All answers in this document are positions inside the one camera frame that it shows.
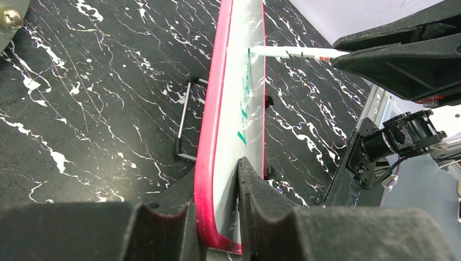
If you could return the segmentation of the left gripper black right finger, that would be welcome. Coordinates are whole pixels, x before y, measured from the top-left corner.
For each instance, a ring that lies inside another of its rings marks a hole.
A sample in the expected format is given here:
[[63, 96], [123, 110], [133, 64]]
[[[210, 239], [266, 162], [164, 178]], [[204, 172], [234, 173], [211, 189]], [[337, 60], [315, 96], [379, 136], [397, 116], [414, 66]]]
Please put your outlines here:
[[456, 260], [419, 209], [303, 208], [237, 163], [243, 260]]

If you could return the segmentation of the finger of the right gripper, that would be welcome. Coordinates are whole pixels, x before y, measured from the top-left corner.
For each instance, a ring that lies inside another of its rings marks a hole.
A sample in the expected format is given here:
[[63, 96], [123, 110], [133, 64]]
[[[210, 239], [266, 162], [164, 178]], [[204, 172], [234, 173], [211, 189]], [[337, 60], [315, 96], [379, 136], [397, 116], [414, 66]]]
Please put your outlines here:
[[332, 66], [408, 101], [460, 101], [460, 34], [354, 51]]
[[442, 1], [400, 20], [339, 38], [333, 48], [362, 50], [460, 33], [460, 1]]

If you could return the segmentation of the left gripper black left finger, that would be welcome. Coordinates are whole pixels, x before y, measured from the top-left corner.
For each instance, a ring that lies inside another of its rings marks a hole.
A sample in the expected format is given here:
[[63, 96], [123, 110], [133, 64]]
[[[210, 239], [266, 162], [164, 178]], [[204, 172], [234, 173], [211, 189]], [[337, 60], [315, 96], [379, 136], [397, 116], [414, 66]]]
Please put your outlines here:
[[152, 202], [23, 204], [1, 210], [1, 260], [201, 260], [194, 172]]

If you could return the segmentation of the pink framed whiteboard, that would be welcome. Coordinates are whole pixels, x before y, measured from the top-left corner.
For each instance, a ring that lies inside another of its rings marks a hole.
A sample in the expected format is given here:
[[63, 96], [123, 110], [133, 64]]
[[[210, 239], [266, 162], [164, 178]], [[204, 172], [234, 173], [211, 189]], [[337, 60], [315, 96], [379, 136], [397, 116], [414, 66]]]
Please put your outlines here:
[[194, 177], [197, 232], [206, 247], [241, 254], [237, 164], [264, 175], [266, 40], [262, 1], [222, 1]]

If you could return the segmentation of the white green whiteboard marker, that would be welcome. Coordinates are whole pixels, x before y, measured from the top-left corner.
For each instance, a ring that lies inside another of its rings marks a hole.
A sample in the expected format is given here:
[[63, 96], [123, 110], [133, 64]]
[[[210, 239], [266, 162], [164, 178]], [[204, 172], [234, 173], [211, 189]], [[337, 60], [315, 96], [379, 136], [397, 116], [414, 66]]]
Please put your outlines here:
[[338, 57], [348, 55], [349, 52], [331, 48], [295, 47], [295, 46], [255, 46], [249, 52], [265, 57], [282, 59], [304, 59], [332, 62]]

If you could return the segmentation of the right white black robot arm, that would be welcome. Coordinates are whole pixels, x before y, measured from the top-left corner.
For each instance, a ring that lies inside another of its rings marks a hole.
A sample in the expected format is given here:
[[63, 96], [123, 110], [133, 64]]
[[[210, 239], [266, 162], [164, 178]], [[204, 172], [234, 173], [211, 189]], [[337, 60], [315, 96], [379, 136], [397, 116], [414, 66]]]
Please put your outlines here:
[[432, 110], [460, 104], [460, 1], [442, 1], [400, 20], [338, 39], [347, 54], [332, 65], [361, 76], [425, 110], [397, 115], [352, 144], [348, 169], [371, 189], [374, 163], [398, 154], [401, 160], [430, 152], [446, 133], [437, 130]]

